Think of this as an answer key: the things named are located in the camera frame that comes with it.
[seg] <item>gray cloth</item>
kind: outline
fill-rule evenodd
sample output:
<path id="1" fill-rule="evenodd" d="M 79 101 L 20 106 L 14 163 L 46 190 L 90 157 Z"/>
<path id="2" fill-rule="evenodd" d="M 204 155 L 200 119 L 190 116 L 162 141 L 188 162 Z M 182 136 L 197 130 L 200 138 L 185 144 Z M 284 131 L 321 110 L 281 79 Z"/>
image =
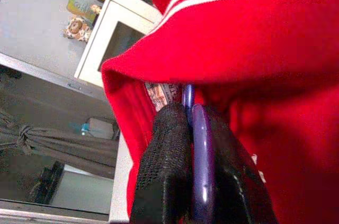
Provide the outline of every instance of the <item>gray cloth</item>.
<path id="1" fill-rule="evenodd" d="M 19 147 L 26 154 L 50 156 L 94 175 L 113 179 L 118 142 L 55 129 L 22 126 L 0 109 L 0 150 Z"/>
<path id="2" fill-rule="evenodd" d="M 18 136 L 13 117 L 0 109 L 0 150 L 16 147 Z"/>

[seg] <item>red fabric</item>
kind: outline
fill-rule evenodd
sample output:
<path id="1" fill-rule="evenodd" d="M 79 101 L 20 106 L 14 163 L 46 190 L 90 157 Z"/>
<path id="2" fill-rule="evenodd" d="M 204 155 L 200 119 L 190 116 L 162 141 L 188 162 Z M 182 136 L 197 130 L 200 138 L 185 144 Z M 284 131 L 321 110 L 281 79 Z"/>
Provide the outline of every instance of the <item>red fabric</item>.
<path id="1" fill-rule="evenodd" d="M 339 0 L 217 0 L 163 22 L 102 66 L 133 159 L 129 213 L 155 115 L 144 82 L 194 83 L 258 155 L 280 223 L 337 223 Z"/>

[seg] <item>textured black grip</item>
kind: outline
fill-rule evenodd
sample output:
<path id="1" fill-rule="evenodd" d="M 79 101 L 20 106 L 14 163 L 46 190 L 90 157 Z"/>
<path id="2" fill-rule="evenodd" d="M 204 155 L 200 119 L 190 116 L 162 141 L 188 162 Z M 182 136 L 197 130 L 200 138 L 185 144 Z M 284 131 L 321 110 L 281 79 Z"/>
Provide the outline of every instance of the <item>textured black grip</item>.
<path id="1" fill-rule="evenodd" d="M 181 104 L 156 115 L 137 179 L 131 223 L 176 223 L 191 201 L 190 129 Z"/>

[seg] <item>white surface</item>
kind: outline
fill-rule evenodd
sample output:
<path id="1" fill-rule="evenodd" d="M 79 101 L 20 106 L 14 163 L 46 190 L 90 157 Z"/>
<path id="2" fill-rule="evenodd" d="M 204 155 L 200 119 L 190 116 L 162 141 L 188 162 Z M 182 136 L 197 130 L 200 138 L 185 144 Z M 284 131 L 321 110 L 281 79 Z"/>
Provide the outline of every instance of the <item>white surface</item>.
<path id="1" fill-rule="evenodd" d="M 127 9 L 133 11 L 134 13 L 150 20 L 151 22 L 157 22 L 161 17 L 159 10 L 143 0 L 112 0 L 120 5 L 126 7 Z"/>
<path id="2" fill-rule="evenodd" d="M 110 212 L 113 180 L 64 171 L 51 205 L 90 212 Z"/>
<path id="3" fill-rule="evenodd" d="M 0 223 L 107 224 L 108 216 L 91 212 L 51 208 L 24 202 L 0 201 Z"/>
<path id="4" fill-rule="evenodd" d="M 64 171 L 73 172 L 73 173 L 82 174 L 82 175 L 94 176 L 93 174 L 89 172 L 83 171 L 81 169 L 78 169 L 78 168 L 75 168 L 69 165 L 64 166 Z"/>
<path id="5" fill-rule="evenodd" d="M 77 0 L 98 4 L 97 0 Z M 68 0 L 0 0 L 0 52 L 73 78 L 86 43 L 63 37 Z"/>
<path id="6" fill-rule="evenodd" d="M 153 28 L 153 23 L 150 21 L 115 2 L 110 2 L 106 10 L 105 17 L 102 20 L 100 29 L 93 40 L 92 46 L 88 51 L 87 58 L 82 66 L 82 70 L 79 75 L 80 79 L 103 87 L 101 72 L 98 71 L 98 68 L 118 22 L 121 22 L 143 34 L 149 33 Z"/>
<path id="7" fill-rule="evenodd" d="M 129 221 L 127 215 L 127 183 L 133 162 L 125 139 L 120 134 L 117 166 L 115 168 L 114 185 L 109 221 Z"/>

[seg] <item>purple carabiner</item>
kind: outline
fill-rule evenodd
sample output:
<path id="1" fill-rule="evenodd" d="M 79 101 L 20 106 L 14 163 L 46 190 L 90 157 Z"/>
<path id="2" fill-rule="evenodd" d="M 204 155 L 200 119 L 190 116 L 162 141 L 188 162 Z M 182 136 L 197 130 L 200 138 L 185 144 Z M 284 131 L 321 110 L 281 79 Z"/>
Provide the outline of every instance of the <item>purple carabiner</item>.
<path id="1" fill-rule="evenodd" d="M 213 222 L 215 203 L 215 152 L 210 121 L 204 107 L 194 105 L 193 85 L 185 87 L 182 104 L 193 128 L 193 219 L 198 223 L 210 224 Z"/>

